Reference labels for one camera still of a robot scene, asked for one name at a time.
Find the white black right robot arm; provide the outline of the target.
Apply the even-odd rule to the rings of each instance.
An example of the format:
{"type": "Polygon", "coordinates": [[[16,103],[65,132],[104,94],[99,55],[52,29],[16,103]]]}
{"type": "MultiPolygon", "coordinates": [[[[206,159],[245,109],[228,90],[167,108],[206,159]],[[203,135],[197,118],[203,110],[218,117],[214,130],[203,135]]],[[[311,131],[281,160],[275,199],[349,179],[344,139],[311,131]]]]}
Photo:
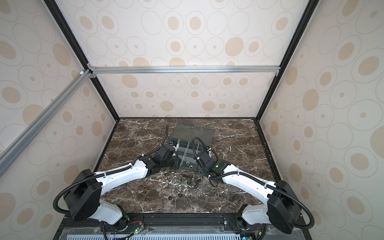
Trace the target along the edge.
{"type": "Polygon", "coordinates": [[[271,224],[285,234],[291,234],[296,227],[301,207],[289,195],[292,189],[287,183],[278,184],[250,175],[224,161],[213,160],[210,151],[194,151],[194,159],[210,181],[220,181],[235,186],[257,198],[261,204],[245,205],[238,212],[235,223],[238,228],[248,230],[251,225],[271,224]]]}

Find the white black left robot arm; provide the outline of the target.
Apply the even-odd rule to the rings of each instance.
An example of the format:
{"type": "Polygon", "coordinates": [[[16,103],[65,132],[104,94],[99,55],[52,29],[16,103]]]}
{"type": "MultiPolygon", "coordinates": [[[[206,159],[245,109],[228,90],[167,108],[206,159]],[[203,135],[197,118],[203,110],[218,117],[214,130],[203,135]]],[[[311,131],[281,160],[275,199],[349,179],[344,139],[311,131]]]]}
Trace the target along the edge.
{"type": "Polygon", "coordinates": [[[82,171],[64,194],[64,201],[75,222],[93,219],[105,222],[117,231],[128,226],[129,217],[119,205],[101,199],[105,193],[128,182],[144,179],[163,169],[177,170],[179,146],[162,144],[151,154],[141,155],[132,164],[105,172],[82,171]]]}

